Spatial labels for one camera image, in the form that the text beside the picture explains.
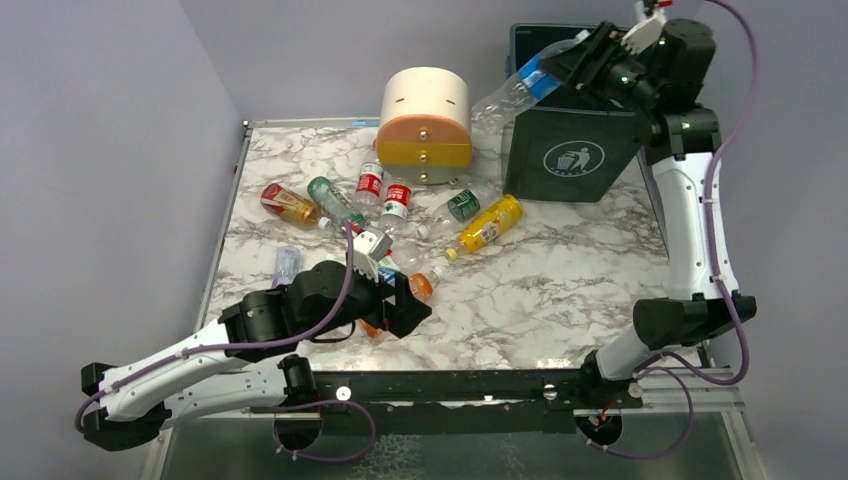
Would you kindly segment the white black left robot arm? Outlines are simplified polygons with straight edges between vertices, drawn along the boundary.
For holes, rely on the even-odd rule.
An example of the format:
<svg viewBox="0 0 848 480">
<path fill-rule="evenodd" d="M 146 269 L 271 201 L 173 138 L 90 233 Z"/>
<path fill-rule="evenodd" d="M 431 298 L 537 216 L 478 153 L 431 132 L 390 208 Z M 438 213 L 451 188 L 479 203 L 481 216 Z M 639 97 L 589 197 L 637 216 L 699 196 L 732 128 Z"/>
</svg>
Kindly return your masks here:
<svg viewBox="0 0 848 480">
<path fill-rule="evenodd" d="M 74 417 L 84 439 L 122 451 L 188 420 L 244 407 L 312 407 L 320 398 L 298 345 L 363 320 L 397 338 L 432 313 L 403 274 L 369 277 L 336 261 L 289 284 L 247 294 L 184 340 L 124 366 L 81 370 L 86 401 Z"/>
</svg>

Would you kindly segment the orange capped clear bottle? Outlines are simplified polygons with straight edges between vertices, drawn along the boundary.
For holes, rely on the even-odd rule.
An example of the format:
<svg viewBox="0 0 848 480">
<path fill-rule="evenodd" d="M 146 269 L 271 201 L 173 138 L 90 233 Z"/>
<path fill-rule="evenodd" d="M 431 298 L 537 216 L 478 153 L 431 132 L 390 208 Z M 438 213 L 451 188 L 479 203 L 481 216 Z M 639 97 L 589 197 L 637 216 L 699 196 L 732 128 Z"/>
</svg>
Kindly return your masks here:
<svg viewBox="0 0 848 480">
<path fill-rule="evenodd" d="M 431 267 L 422 272 L 412 274 L 408 277 L 408 282 L 412 295 L 418 301 L 427 304 L 430 302 L 437 285 L 444 279 L 445 272 L 441 267 Z M 370 338 L 375 338 L 385 331 L 384 327 L 374 327 L 364 319 L 359 319 L 358 325 Z"/>
</svg>

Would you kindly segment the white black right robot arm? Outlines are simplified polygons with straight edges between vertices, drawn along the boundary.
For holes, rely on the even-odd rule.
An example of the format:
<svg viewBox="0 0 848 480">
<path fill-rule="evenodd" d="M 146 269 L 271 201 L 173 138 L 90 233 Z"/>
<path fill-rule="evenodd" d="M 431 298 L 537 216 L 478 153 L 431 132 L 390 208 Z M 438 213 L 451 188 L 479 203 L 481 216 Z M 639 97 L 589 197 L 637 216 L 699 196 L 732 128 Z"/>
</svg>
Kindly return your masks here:
<svg viewBox="0 0 848 480">
<path fill-rule="evenodd" d="M 665 23 L 639 59 L 631 35 L 604 22 L 571 47 L 541 56 L 541 71 L 567 89 L 633 112 L 636 138 L 657 186 L 669 258 L 667 294 L 635 303 L 629 329 L 591 352 L 579 388 L 592 401 L 625 389 L 641 366 L 738 329 L 757 310 L 739 291 L 719 204 L 722 137 L 698 97 L 716 45 L 690 19 Z"/>
</svg>

